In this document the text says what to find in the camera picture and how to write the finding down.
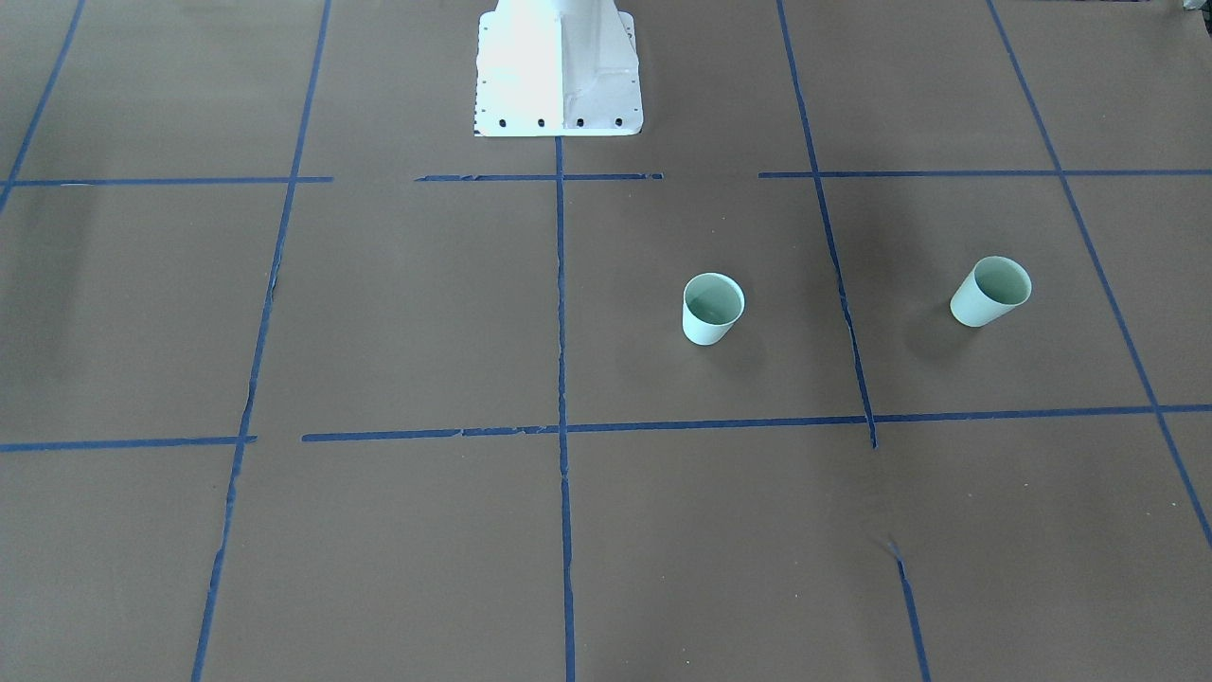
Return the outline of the green cup standing on table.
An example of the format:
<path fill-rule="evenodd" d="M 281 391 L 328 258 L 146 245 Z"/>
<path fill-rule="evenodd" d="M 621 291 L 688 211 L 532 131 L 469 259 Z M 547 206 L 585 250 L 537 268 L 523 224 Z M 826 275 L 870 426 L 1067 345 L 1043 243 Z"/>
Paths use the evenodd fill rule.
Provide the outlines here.
<path fill-rule="evenodd" d="M 681 329 L 692 344 L 711 346 L 744 315 L 747 298 L 732 277 L 702 273 L 691 277 L 681 296 Z"/>

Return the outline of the green cup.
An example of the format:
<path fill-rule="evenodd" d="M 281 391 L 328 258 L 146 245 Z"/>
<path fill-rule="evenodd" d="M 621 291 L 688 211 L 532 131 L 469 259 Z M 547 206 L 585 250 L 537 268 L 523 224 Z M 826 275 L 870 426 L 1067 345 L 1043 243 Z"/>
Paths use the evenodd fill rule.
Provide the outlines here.
<path fill-rule="evenodd" d="M 1033 294 L 1033 280 L 1017 260 L 988 256 L 978 260 L 951 296 L 949 310 L 970 328 L 988 323 L 1023 305 Z"/>
<path fill-rule="evenodd" d="M 691 277 L 681 296 L 681 329 L 692 344 L 711 346 L 744 315 L 747 298 L 732 277 L 702 273 Z"/>

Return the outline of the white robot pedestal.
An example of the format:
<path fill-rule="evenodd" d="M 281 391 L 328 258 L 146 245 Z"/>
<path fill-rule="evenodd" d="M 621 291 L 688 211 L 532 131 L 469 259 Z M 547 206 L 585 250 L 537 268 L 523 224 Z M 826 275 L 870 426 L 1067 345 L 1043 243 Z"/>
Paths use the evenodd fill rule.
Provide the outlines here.
<path fill-rule="evenodd" d="M 640 134 L 636 25 L 614 1 L 499 1 L 478 25 L 473 134 Z"/>

